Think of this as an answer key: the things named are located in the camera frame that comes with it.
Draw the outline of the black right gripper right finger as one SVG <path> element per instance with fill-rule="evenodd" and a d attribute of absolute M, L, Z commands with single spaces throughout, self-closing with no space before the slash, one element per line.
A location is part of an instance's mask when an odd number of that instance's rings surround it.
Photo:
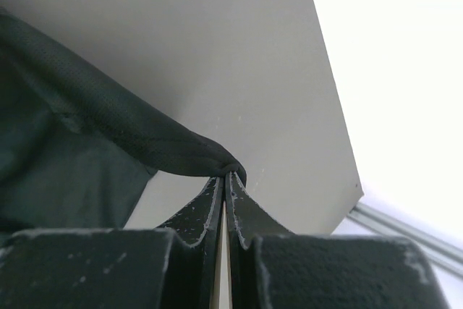
<path fill-rule="evenodd" d="M 231 301 L 233 308 L 296 308 L 290 264 L 297 236 L 246 192 L 238 174 L 225 179 Z"/>

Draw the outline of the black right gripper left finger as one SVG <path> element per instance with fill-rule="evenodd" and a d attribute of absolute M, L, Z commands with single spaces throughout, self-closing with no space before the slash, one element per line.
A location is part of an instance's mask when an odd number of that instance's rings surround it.
<path fill-rule="evenodd" d="M 209 179 L 155 232 L 156 307 L 214 308 L 220 274 L 221 179 Z"/>

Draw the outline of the black t shirt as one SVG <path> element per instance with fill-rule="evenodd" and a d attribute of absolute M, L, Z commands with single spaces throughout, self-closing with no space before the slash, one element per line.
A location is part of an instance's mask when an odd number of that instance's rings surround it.
<path fill-rule="evenodd" d="M 122 228 L 157 172 L 247 173 L 53 38 L 1 12 L 1 238 Z"/>

